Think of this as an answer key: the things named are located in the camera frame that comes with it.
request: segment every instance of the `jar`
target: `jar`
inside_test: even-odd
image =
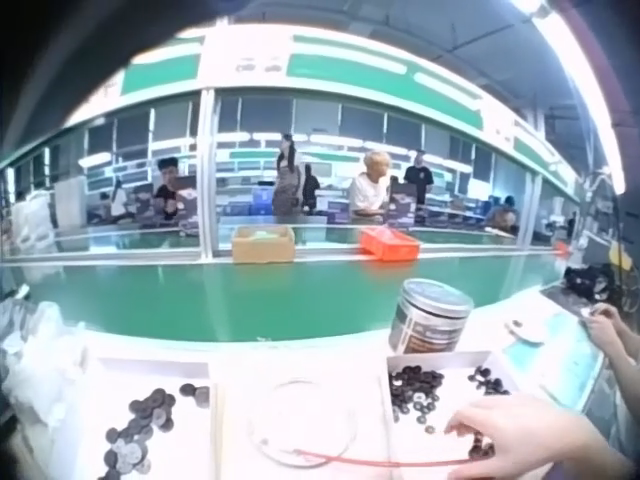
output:
[[[396,354],[453,351],[473,300],[444,283],[412,278],[400,291],[389,345]]]

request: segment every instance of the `white shirt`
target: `white shirt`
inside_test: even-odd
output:
[[[349,187],[349,210],[379,210],[387,200],[388,187],[387,177],[373,183],[366,173],[361,173],[353,179]]]
[[[127,208],[125,204],[127,203],[127,194],[124,193],[124,190],[119,188],[116,192],[113,201],[111,202],[111,216],[116,217],[118,215],[124,215],[127,213]]]

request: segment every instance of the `plastic tray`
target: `plastic tray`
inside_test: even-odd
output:
[[[382,262],[407,262],[418,258],[420,242],[388,227],[368,227],[360,232],[360,246]]]
[[[435,370],[444,374],[442,386],[438,389],[440,400],[436,410],[427,415],[427,424],[435,428],[433,434],[424,431],[425,425],[418,424],[419,415],[409,405],[410,412],[400,415],[400,421],[394,422],[391,406],[391,392],[385,376],[382,389],[386,401],[385,417],[389,432],[391,458],[397,462],[456,462],[468,458],[472,437],[458,437],[455,434],[444,435],[444,428],[451,416],[465,404],[482,397],[482,391],[467,378],[477,366],[491,369],[493,378],[500,378],[510,392],[531,391],[516,378],[516,374],[507,360],[500,354],[489,351],[448,352],[429,354],[397,355],[387,359],[389,373],[402,370],[405,366],[419,365],[424,371]],[[429,478],[445,479],[453,467],[433,466],[425,468],[399,467],[393,470],[394,480],[413,480]]]

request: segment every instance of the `man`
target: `man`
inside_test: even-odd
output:
[[[384,215],[391,158],[386,152],[369,152],[364,157],[366,172],[359,174],[349,188],[349,209],[355,218],[377,219]]]
[[[162,173],[162,185],[156,190],[156,208],[162,211],[165,221],[171,221],[178,214],[175,180],[178,177],[178,159],[175,157],[158,160],[158,170]]]
[[[433,173],[424,164],[424,151],[418,150],[413,159],[413,165],[404,172],[404,181],[416,186],[416,204],[424,206],[427,193],[433,188]]]
[[[318,206],[316,192],[320,189],[318,178],[311,171],[311,164],[304,165],[304,183],[302,184],[302,208],[307,208],[307,213],[313,215]]]
[[[573,238],[573,232],[576,229],[576,212],[571,213],[571,218],[567,220],[567,241]]]
[[[495,228],[506,233],[512,233],[517,217],[518,211],[516,210],[516,200],[513,196],[508,195],[505,197],[502,205],[493,207],[487,214],[485,224],[487,227]]]
[[[611,305],[596,305],[585,323],[591,341],[609,360],[618,386],[616,425],[609,442],[627,458],[640,458],[640,336]]]

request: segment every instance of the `clear plastic bag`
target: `clear plastic bag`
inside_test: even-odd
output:
[[[0,304],[0,322],[8,332],[0,338],[2,389],[23,422],[56,428],[85,368],[79,329],[64,325],[55,303],[42,302],[34,310],[26,302],[7,302]]]

